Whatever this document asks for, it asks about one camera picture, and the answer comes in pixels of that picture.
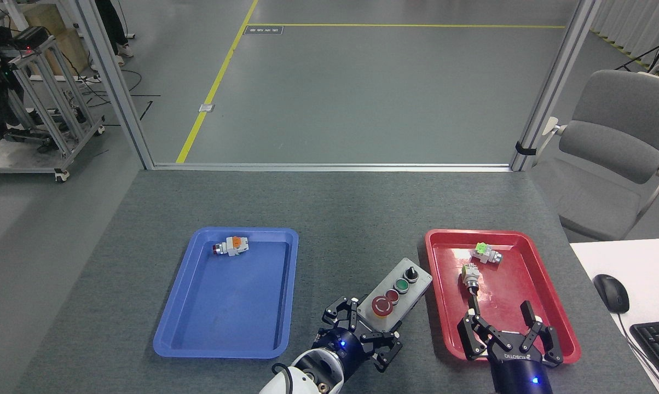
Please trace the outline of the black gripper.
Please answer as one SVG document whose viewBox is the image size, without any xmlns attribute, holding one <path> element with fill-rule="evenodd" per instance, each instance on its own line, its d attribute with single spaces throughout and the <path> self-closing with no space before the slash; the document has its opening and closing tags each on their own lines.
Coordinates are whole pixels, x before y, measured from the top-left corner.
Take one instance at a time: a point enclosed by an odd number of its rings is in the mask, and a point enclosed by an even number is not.
<svg viewBox="0 0 659 394">
<path fill-rule="evenodd" d="M 329 359 L 314 357 L 314 381 L 338 385 L 347 381 L 363 364 L 372 361 L 384 373 L 403 347 L 400 333 L 371 332 L 364 329 L 358 316 L 358 298 L 339 297 L 322 312 L 329 328 L 320 328 L 314 348 L 329 352 Z"/>
<path fill-rule="evenodd" d="M 468 361 L 489 357 L 490 373 L 497 393 L 552 393 L 545 366 L 564 362 L 557 330 L 545 325 L 533 312 L 530 301 L 520 310 L 529 331 L 519 347 L 501 346 L 501 335 L 480 314 L 476 294 L 468 297 L 468 310 L 457 325 L 463 352 Z M 544 352 L 533 346 L 540 339 Z"/>
</svg>

